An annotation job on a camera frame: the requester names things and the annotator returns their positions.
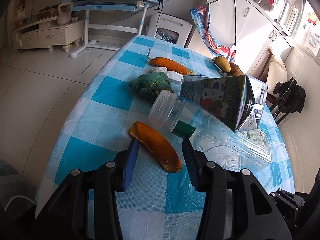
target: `red decoration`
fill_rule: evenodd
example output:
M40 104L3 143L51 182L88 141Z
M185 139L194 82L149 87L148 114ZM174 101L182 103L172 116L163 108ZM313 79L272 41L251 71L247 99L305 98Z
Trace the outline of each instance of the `red decoration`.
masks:
M309 18L309 19L308 19L308 22L312 23L312 24L313 24L313 26L315 26L315 25L317 24L317 22L316 22L316 21L311 20L311 18Z

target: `kettlebell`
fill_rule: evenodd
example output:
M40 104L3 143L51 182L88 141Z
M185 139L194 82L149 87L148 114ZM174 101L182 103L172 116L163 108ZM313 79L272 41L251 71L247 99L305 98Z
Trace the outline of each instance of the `kettlebell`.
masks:
M67 11L65 12L62 12L61 11L61 6L65 6L67 5ZM70 6L72 5L71 2L64 2L64 3L61 3L59 4L58 6L58 18L57 18L57 23L59 25L64 25L64 24L67 24L71 21L71 9L70 9Z

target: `drawer handle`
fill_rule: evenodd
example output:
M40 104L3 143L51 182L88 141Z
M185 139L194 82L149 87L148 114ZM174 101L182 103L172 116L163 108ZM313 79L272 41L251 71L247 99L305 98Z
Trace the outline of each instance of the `drawer handle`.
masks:
M269 36L269 39L271 39L273 37L273 34L275 34L275 30L273 30Z
M250 11L250 7L247 8L247 13L244 15L244 17L247 17L247 15L249 14Z
M276 36L275 36L275 38L274 38L272 41L275 41L275 40L276 40L276 38L277 38L277 36L278 36L278 33L276 33Z

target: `green plush toy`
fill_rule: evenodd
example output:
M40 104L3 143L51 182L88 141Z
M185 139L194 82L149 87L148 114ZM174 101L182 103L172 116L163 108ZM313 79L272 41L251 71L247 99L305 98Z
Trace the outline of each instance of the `green plush toy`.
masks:
M138 76L135 80L129 82L129 87L139 89L139 94L156 100L162 90L173 92L170 87L170 81L164 72L147 73Z

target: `dried orange peel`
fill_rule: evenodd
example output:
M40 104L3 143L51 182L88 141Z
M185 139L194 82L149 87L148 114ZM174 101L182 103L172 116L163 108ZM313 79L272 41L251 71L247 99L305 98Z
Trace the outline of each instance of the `dried orange peel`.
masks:
M182 169L181 161L174 148L150 126L136 121L129 129L129 134L147 148L165 171L178 172Z

